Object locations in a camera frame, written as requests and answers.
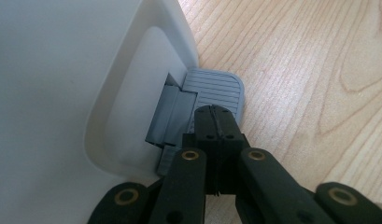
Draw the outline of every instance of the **wood grain surface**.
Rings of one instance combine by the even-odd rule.
[[[179,0],[203,68],[246,89],[242,132],[304,187],[382,203],[382,1]],[[239,223],[208,197],[206,223]]]

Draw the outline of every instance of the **black mechanical linkage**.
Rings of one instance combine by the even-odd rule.
[[[206,105],[194,117],[167,176],[111,189],[89,224],[204,223],[206,194],[236,195],[243,223],[382,224],[382,210],[351,187],[302,188],[272,154],[249,146],[226,108]]]

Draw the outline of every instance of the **screw hole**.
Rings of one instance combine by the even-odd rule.
[[[181,212],[178,211],[172,211],[166,216],[166,221],[170,224],[176,224],[181,223],[182,219],[184,217],[182,216]]]
[[[265,155],[260,151],[250,151],[248,156],[254,161],[262,161],[265,159]]]
[[[348,190],[332,188],[328,190],[328,194],[332,199],[334,199],[337,203],[341,203],[347,206],[353,206],[357,204],[357,198],[350,193]]]
[[[182,158],[187,161],[193,161],[199,158],[199,153],[195,151],[184,151],[182,152]]]
[[[115,203],[120,206],[128,205],[137,201],[138,196],[136,189],[123,189],[115,195]]]

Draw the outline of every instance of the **white plastic container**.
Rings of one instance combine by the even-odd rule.
[[[86,223],[155,181],[163,84],[197,65],[177,0],[0,0],[0,223]]]

